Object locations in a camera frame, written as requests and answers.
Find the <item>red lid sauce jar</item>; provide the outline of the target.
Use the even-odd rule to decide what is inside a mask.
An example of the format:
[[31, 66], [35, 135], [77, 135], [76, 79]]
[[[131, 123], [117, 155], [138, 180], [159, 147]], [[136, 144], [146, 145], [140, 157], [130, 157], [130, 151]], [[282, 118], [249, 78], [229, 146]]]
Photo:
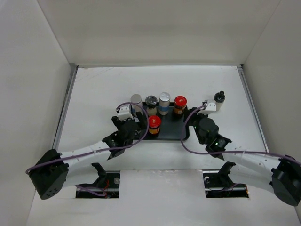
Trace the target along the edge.
[[187, 99], [184, 96], [176, 96], [174, 99], [174, 109], [173, 113], [176, 116], [180, 116], [183, 114], [184, 109], [187, 105]]
[[156, 137], [160, 133], [160, 125], [161, 125], [161, 119], [157, 115], [151, 115], [148, 118], [149, 123], [149, 129], [148, 134], [150, 137]]

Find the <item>white cap blue label bottle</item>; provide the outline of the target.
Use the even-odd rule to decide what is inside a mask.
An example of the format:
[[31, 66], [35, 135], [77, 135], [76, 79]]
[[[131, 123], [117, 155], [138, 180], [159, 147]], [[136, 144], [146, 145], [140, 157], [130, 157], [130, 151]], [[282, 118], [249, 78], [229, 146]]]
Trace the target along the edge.
[[162, 92], [159, 95], [159, 106], [158, 111], [161, 115], [167, 115], [170, 105], [170, 94], [167, 92]]

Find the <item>red lid sauce jar front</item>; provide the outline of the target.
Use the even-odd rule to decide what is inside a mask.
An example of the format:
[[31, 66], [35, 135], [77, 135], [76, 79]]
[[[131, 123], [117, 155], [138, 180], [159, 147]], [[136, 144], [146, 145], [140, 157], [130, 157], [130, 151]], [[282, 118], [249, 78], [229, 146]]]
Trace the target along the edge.
[[149, 123], [149, 129], [148, 134], [150, 137], [156, 137], [160, 133], [160, 125], [161, 125], [161, 119], [157, 115], [151, 115], [148, 118]]

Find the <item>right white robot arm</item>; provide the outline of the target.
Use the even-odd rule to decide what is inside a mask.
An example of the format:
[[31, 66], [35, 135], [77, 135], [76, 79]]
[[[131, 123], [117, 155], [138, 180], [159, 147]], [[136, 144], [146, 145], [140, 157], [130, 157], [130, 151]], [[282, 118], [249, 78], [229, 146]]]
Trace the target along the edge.
[[205, 147], [199, 155], [225, 161], [218, 181], [223, 186], [252, 185], [269, 191], [282, 202], [298, 206], [301, 201], [301, 163], [288, 155], [243, 150], [219, 134], [219, 127], [200, 113], [204, 106], [184, 111], [184, 126], [192, 126]]

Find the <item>clear lid pepper shaker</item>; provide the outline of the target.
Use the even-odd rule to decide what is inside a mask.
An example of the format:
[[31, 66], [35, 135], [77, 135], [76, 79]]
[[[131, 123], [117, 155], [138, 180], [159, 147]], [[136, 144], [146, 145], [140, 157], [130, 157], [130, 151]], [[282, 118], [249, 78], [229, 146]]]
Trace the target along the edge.
[[157, 114], [157, 102], [157, 98], [153, 95], [146, 97], [145, 103], [148, 116], [153, 116]]

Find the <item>black cap small bottle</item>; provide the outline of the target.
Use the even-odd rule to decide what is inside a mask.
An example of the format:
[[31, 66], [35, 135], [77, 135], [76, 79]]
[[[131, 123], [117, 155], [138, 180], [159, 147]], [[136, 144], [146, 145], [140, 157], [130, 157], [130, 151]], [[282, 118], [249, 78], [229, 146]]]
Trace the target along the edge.
[[220, 92], [217, 92], [215, 95], [214, 95], [214, 101], [216, 102], [216, 111], [219, 111], [222, 104], [224, 103], [225, 101], [225, 93], [224, 91], [220, 91]]

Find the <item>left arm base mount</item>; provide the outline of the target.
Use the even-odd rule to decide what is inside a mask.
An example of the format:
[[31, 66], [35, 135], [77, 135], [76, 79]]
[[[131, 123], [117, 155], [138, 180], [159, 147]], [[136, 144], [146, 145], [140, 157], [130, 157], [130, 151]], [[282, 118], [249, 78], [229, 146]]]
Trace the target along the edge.
[[116, 199], [119, 198], [120, 171], [105, 171], [99, 163], [92, 163], [97, 178], [92, 183], [79, 184], [77, 199]]

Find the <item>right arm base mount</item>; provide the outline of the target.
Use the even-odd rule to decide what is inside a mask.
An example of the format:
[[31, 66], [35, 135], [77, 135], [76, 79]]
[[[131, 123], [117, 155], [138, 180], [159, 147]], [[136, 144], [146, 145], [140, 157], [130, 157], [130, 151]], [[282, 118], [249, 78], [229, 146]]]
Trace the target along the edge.
[[206, 198], [249, 198], [245, 184], [235, 184], [229, 177], [235, 163], [226, 162], [220, 169], [204, 170]]

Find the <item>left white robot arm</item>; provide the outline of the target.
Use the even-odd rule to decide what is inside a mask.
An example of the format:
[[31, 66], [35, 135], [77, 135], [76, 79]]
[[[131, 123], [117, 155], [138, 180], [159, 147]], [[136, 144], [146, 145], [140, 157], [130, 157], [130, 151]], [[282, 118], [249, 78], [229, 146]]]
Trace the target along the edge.
[[122, 155], [126, 149], [141, 142], [149, 128], [149, 117], [141, 113], [136, 117], [130, 115], [123, 121], [114, 116], [112, 121], [117, 131], [99, 143], [64, 153], [48, 150], [26, 171], [40, 199], [50, 199], [68, 186], [96, 197], [107, 196], [110, 182], [100, 164], [101, 159], [105, 155], [108, 160]]

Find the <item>silver lid salt jar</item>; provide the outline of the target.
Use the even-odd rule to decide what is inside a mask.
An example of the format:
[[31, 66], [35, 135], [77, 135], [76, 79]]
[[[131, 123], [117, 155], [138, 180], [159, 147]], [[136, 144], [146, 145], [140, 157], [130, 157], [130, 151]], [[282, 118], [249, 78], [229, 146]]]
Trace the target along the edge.
[[141, 107], [142, 107], [142, 97], [139, 94], [133, 94], [130, 98], [131, 103], [135, 103], [135, 105], [131, 104], [132, 107], [132, 112], [136, 114], [137, 112], [142, 112]]

